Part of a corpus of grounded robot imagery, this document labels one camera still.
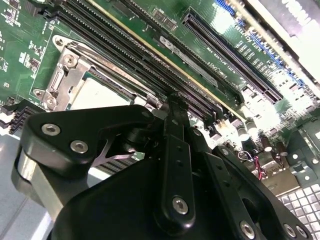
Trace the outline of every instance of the screw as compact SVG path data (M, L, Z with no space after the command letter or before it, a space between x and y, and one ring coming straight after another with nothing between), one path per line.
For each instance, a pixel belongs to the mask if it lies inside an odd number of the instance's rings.
M77 60L71 54L65 55L63 60L68 68L73 68L77 65Z
M142 115L145 116L146 118L149 118L149 117L150 117L150 113L147 112L147 111L143 111L143 112L142 112Z
M296 229L298 230L298 232L304 237L304 238L308 238L307 233L305 232L305 230L302 229L302 227L300 227L299 225L295 226Z
M196 128L193 129L193 132L195 133L195 135L201 136L201 133Z
M53 123L46 123L42 125L41 130L45 135L49 136L56 136L61 132L60 127Z
M88 151L88 145L84 141L74 140L70 144L70 148L72 151L76 152L77 154L84 154Z
M52 101L52 99L48 99L46 102L47 102L47 104L49 104L49 105L54 104L54 101Z
M58 46L62 46L64 44L64 41L62 41L62 39L56 39L55 40L55 44L57 44Z
M255 238L256 234L255 234L254 229L246 221L240 222L240 228L241 228L242 232L244 233L244 235L246 235L246 237L248 239Z
M177 211L177 213L181 214L181 215L186 215L189 208L187 203L185 202L185 200L183 200L181 197L174 197L172 200L172 205L174 210Z
M227 149L225 149L225 148L221 148L221 151L222 151L222 153L223 153L224 155L226 155L226 156L228 156L228 155L229 155L229 152L228 152L228 150L227 150Z
M42 93L39 90L35 90L34 94L38 97L40 97L42 95Z
M288 224L284 224L283 226L284 226L286 232L289 234L290 237L295 238L297 236L295 231Z

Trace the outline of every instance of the green circuit board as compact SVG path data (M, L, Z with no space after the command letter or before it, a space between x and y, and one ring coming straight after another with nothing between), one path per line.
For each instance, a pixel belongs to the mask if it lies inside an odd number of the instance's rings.
M52 43L52 36L62 35L82 40L72 29L58 20L45 21L41 15L30 15L24 8L25 2L27 0L0 0L0 101L2 104L6 102L8 97L39 103L32 90L47 87L60 56L60 52ZM132 13L130 9L119 5L120 1L77 0L77 2L92 4L109 18L138 36L146 45L166 58L169 63L179 68L183 74L200 83L203 89L212 93L221 104L244 117L240 106L235 103L234 94L223 87L219 89L213 86L203 76L188 67L170 49L155 41L155 30ZM286 133L285 135L288 134L288 129L292 125L292 122L287 121L289 118L301 120L310 117L306 111L295 112L291 110L294 105L290 100L293 98L293 94L287 91L287 87L284 87L284 85L290 84L290 79L279 77L279 72L283 69L273 64L272 59L237 24L235 18L214 0L134 0L134 2L150 18L158 21L159 25L169 31L170 35L177 38L213 69L220 76L218 81L224 81L235 90L241 90L246 85L243 79L183 25L183 18L189 9L197 12L211 28L220 33L234 49L238 50L283 94L283 100L273 106L275 113L280 116L279 123L274 126L277 132L282 131ZM295 98L297 103L305 104L305 100L304 98L302 100L301 96ZM281 134L273 133L270 136L278 139Z

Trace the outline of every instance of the dimm slot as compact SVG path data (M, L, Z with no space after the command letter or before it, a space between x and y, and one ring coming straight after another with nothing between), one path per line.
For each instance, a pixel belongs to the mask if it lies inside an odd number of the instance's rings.
M241 94L237 89L232 87L228 82L226 82L217 72L215 72L207 62L201 59L197 54L195 54L190 48L188 48L185 44L183 44L180 40L175 38L165 27L161 26L158 22L156 22L152 17L148 15L141 7L139 7L132 0L118 0L123 3L128 9L134 12L141 20L146 22L149 26L151 26L157 33L164 36L170 42L172 42L175 46L177 46L180 51L185 54L188 58L190 58L194 63L196 63L199 67L205 70L208 74L218 80L218 84L225 87L230 93L234 95L234 98L237 101L241 101Z
M149 67L149 66L139 66L139 65L133 65L133 63L137 64L136 61L128 61L128 56L123 56L124 52L119 52L119 48L116 49L114 45L108 45L108 41L103 41L101 38L92 33L92 29L84 24L83 22L80 22L78 19L73 17L70 12L66 12L64 9L55 9L55 13L58 13L59 20L69 26L73 31L75 31L77 34L79 34L82 38L84 38L86 41L91 43L91 45L100 50L100 53L105 53L102 54L105 58L110 60L111 62L115 62L115 64L121 64L122 66L125 66L127 69L130 70L131 72L135 72L136 74L139 73L144 73L145 76L147 76L148 80L153 80L153 84L156 84L157 86L161 86L164 89L164 92L162 94L167 95L168 93L173 93L173 92L180 92L181 96L184 97L189 106L190 106L190 111L194 113L196 116L200 117L201 119L206 119L211 113L212 110L207 107L205 107L203 104L200 102L196 101L193 97L190 96L190 93L194 94L194 92L191 89L188 89L186 86L183 86L183 88L179 87L176 89L170 89L168 86L164 87L163 83L166 82L164 78L161 77L160 74L157 74L153 72L151 69L154 69L154 67Z
M135 39L132 39L127 32L122 31L120 26L116 26L116 29L114 27L106 27L106 24L109 26L114 26L116 24L112 22L110 19L108 19L104 14L100 12L98 12L99 14L97 12L93 12L91 10L92 6L86 3L84 0L69 1L67 3L64 3L63 5L64 6L72 5L74 9L79 11L79 13L77 13L77 18L83 22L86 22L87 25L90 25L91 21L94 20L95 24L92 25L92 28L94 28L94 30L97 31L101 36L104 33L109 33L108 35L112 37L116 36L116 39L112 39L111 37L109 37L109 40L112 41L113 45L115 46L121 45L120 48L123 50L124 53L128 54L129 56L138 56L137 59L135 59L136 61L143 60L143 63L148 61L148 63L152 65L151 69L158 69L159 71L161 71L159 76L167 75L167 78L169 78L170 76L168 75L167 71L163 70L163 68L158 67L159 63L162 64L167 70L170 70L173 74L175 74L175 76L173 77L174 79L172 79L172 82L175 82L175 84L178 84L181 87L183 87L181 85L181 82L184 82L185 84L190 85L199 94L201 94L202 97L205 97L207 99L205 101L203 101L202 99L199 99L199 101L201 101L202 104L206 105L208 108L211 108L211 104L209 102L215 104L215 102L212 102L211 98L208 97L205 92L200 90L193 82L190 82L188 79L186 79L186 77L183 74L176 71L168 64L164 63L163 61L160 61L160 59L157 56L155 56L153 52L148 51L141 42ZM86 20L83 16L85 16L86 18L90 16L89 18L90 21ZM131 41L134 45L131 44L128 46L128 40ZM188 92L191 95L194 94L193 91L188 90Z

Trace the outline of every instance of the cable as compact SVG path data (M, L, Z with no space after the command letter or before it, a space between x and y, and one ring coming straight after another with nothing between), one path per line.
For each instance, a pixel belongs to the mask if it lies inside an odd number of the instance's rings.
M248 158L243 158L240 156L240 154L246 154L248 156ZM261 181L264 176L267 176L266 170L263 169L260 165L258 156L252 157L248 151L242 150L242 151L238 152L238 158L241 160L244 160L244 161L254 162L255 169L257 169L257 171L258 171L259 181Z
M258 171L258 179L261 181L263 176L265 177L267 176L267 173L266 173L266 170L261 167L258 156L254 157L254 165Z
M241 157L240 154L247 154L249 159ZM238 152L238 158L241 159L241 160L244 160L244 161L249 161L249 162L253 162L254 161L254 158L251 156L251 154L248 151L245 151L245 150L242 150L242 151Z

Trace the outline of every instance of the electrolytic capacitor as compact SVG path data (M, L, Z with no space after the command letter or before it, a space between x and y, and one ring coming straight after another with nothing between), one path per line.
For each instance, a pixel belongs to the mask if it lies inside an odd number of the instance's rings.
M262 147L263 147L264 151L265 152L271 152L272 146L271 146L271 143L270 143L269 139L266 136L262 136L260 138L260 141L261 141L261 144L262 144Z
M282 141L277 142L275 144L275 147L276 147L276 151L278 152L278 154L280 156L282 156L282 157L288 156L287 149Z
M251 135L251 137L258 136L258 128L253 120L247 121L245 125L246 125L246 129L247 129L248 133Z
M247 151L250 154L254 154L258 152L257 146L251 138L249 138L247 141L242 142L242 149Z
M241 142L247 141L250 138L250 136L247 132L247 129L245 127L240 127L238 129L238 135L239 135Z

